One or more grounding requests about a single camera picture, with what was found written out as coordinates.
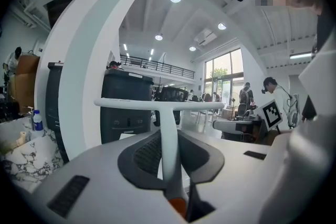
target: window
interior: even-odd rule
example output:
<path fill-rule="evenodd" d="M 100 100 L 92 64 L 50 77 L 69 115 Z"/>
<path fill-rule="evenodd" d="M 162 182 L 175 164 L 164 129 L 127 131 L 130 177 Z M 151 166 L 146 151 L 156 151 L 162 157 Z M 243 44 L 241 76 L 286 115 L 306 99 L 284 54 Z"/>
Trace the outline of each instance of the window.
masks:
<path fill-rule="evenodd" d="M 211 78 L 212 74 L 212 67 L 213 67 L 213 60 L 205 63 L 205 78 Z"/>
<path fill-rule="evenodd" d="M 212 77 L 221 77 L 231 74 L 230 54 L 225 54 L 214 59 L 214 71 L 211 72 Z"/>
<path fill-rule="evenodd" d="M 243 58 L 241 49 L 231 52 L 232 74 L 243 72 Z"/>
<path fill-rule="evenodd" d="M 241 49 L 231 51 L 205 63 L 204 92 L 216 91 L 223 103 L 239 104 L 239 93 L 244 87 L 243 59 Z"/>

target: dark backpack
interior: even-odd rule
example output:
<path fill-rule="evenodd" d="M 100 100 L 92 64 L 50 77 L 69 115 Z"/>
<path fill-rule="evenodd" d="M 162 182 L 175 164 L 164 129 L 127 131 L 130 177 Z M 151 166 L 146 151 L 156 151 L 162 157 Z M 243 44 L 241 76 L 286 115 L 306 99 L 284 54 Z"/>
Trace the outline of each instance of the dark backpack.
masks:
<path fill-rule="evenodd" d="M 250 96 L 248 95 L 248 92 L 251 89 L 247 89 L 246 91 L 244 89 L 242 89 L 240 96 L 239 96 L 239 103 L 240 104 L 250 104 L 251 103 L 251 99 Z"/>

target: railing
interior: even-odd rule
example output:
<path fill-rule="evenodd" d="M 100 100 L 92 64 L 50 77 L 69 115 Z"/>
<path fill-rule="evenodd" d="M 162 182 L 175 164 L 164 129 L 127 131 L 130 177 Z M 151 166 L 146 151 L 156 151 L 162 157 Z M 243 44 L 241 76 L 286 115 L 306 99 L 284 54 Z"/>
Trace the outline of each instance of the railing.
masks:
<path fill-rule="evenodd" d="M 169 74 L 174 74 L 186 78 L 193 79 L 194 78 L 194 71 L 184 69 L 182 67 L 176 67 L 172 65 L 168 65 L 166 63 L 156 62 L 156 61 L 149 61 L 143 58 L 138 57 L 127 57 L 126 55 L 120 56 L 121 63 L 125 66 L 135 66 L 146 68 L 150 70 L 161 71 Z"/>

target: white ceiling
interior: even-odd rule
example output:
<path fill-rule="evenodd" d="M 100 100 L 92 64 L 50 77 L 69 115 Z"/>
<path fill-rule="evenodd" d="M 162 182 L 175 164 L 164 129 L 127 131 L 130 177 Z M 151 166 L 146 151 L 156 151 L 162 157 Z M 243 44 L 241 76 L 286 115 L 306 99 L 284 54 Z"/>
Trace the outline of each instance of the white ceiling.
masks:
<path fill-rule="evenodd" d="M 18 0 L 32 19 L 48 30 L 47 12 L 44 5 L 51 0 Z M 170 0 L 135 0 L 120 27 L 120 43 L 127 43 L 132 56 L 148 58 L 154 48 L 153 60 L 162 53 L 180 53 L 190 61 L 200 58 L 214 48 L 230 42 L 242 41 L 257 61 L 265 68 L 303 63 L 290 61 L 292 53 L 310 51 L 312 37 L 316 34 L 317 17 L 306 9 L 286 7 L 259 7 L 248 1 L 206 0 L 222 14 L 209 13 L 207 6 L 196 5 L 200 0 L 182 0 L 174 4 Z M 228 28 L 220 31 L 219 22 Z M 218 36 L 196 52 L 188 48 L 195 45 L 195 36 L 205 27 Z M 154 39 L 162 34 L 164 42 Z"/>

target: plastic bottle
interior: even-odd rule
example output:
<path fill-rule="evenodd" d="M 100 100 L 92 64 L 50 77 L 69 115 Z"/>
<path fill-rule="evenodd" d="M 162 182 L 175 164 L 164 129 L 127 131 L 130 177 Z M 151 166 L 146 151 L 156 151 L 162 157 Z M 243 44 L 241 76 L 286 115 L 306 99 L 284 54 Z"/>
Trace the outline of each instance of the plastic bottle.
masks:
<path fill-rule="evenodd" d="M 39 110 L 34 110 L 34 127 L 35 130 L 32 131 L 32 139 L 39 137 L 39 136 L 43 136 L 44 135 L 44 130 L 43 130 L 43 123 L 42 123 L 42 117 L 40 115 L 40 111 Z"/>

